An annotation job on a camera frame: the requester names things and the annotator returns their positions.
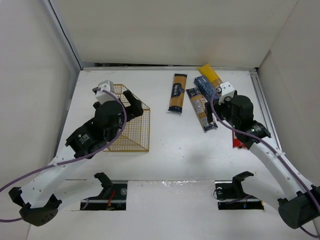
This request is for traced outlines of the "clear blue spaghetti bag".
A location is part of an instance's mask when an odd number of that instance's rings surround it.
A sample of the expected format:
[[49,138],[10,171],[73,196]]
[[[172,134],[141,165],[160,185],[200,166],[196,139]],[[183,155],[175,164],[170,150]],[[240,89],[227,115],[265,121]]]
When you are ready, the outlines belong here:
[[208,122],[205,107],[207,100],[202,95],[200,89],[198,87],[189,88],[186,90],[186,93],[190,99],[203,131],[206,133],[209,130],[216,129],[218,126],[214,121]]

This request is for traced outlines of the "blue pasta box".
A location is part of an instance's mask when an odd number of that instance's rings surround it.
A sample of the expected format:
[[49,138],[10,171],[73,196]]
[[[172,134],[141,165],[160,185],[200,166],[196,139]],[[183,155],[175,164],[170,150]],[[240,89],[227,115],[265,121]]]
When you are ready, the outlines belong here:
[[211,84],[211,82],[207,79],[206,76],[198,76],[194,79],[194,84],[199,88],[200,92],[206,97],[211,98],[214,96],[215,98],[219,98],[219,94]]

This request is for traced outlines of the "red spaghetti bag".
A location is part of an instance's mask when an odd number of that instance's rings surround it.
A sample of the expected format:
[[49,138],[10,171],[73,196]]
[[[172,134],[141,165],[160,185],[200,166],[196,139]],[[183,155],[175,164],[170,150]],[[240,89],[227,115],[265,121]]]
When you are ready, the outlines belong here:
[[236,137],[234,131],[232,131],[232,147],[236,149],[247,149],[247,147]]

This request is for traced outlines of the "dark blue spaghetti bag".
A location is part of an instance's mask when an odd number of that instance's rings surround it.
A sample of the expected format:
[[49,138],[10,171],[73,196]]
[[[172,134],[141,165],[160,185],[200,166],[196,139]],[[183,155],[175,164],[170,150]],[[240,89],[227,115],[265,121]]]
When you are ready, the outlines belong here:
[[181,114],[183,111],[187,76],[187,74],[183,73],[174,74],[168,106],[168,111],[171,113]]

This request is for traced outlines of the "yellow spaghetti bag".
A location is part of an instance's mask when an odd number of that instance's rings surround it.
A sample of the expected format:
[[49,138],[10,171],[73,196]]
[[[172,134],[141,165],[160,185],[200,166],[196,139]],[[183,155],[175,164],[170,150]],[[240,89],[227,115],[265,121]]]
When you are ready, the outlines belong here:
[[205,64],[203,66],[198,67],[198,71],[201,73],[202,76],[205,76],[208,79],[208,81],[213,85],[215,89],[223,83],[221,78],[214,71],[210,64]]

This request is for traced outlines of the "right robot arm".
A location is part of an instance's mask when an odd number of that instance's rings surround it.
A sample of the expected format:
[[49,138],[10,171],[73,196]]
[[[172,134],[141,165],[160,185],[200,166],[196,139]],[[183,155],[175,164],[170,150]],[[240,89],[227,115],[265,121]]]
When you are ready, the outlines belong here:
[[254,173],[241,172],[232,178],[232,190],[239,196],[253,196],[278,211],[292,229],[320,216],[320,188],[305,178],[281,152],[267,128],[254,119],[254,106],[244,95],[205,104],[209,119],[216,118],[233,131],[247,150],[255,155],[276,180],[277,185],[260,181]]

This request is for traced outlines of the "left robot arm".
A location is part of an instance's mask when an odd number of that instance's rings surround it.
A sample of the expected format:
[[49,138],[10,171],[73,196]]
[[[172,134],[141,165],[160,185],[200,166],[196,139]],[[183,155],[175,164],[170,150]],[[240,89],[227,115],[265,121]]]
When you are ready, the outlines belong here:
[[97,101],[94,117],[78,127],[67,139],[60,153],[39,175],[23,187],[9,191],[11,200],[20,206],[23,221],[40,227],[50,222],[64,207],[91,197],[107,197],[114,184],[103,172],[75,188],[61,188],[81,165],[115,142],[130,120],[143,115],[142,102],[131,91],[123,92],[129,105],[125,106],[113,93],[93,89]]

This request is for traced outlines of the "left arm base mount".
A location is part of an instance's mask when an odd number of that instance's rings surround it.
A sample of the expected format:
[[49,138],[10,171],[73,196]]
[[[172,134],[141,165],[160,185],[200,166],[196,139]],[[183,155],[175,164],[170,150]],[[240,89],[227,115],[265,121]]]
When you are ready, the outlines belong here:
[[96,173],[96,179],[101,182],[102,190],[96,196],[83,199],[80,202],[81,211],[125,211],[127,208],[128,182],[112,181],[105,173]]

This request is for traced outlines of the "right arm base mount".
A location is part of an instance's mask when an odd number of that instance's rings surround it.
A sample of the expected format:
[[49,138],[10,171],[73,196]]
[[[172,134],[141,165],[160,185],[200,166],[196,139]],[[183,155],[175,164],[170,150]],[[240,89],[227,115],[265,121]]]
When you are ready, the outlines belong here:
[[258,198],[244,192],[241,183],[254,174],[245,171],[232,180],[215,181],[213,197],[217,200],[218,210],[264,210],[264,204]]

